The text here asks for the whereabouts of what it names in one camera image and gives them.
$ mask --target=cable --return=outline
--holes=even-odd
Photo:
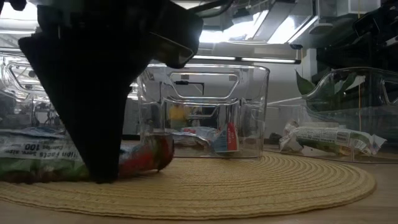
[[[197,7],[193,7],[191,9],[189,9],[189,11],[192,11],[194,13],[196,13],[199,17],[201,18],[211,18],[211,17],[216,17],[221,15],[222,13],[226,12],[231,6],[232,3],[234,2],[234,0],[219,0],[219,1],[214,1],[214,2],[210,2],[201,6],[197,6]],[[216,12],[212,12],[209,14],[204,14],[201,13],[203,11],[209,10],[209,9],[213,9],[214,7],[218,7],[220,5],[223,5],[223,7],[221,7],[221,9],[219,11]]]

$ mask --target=table surface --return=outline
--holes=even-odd
[[[0,201],[0,223],[398,223],[398,164],[353,164],[372,173],[377,190],[368,198],[342,207],[315,210],[295,215],[205,222],[135,220],[55,212]]]

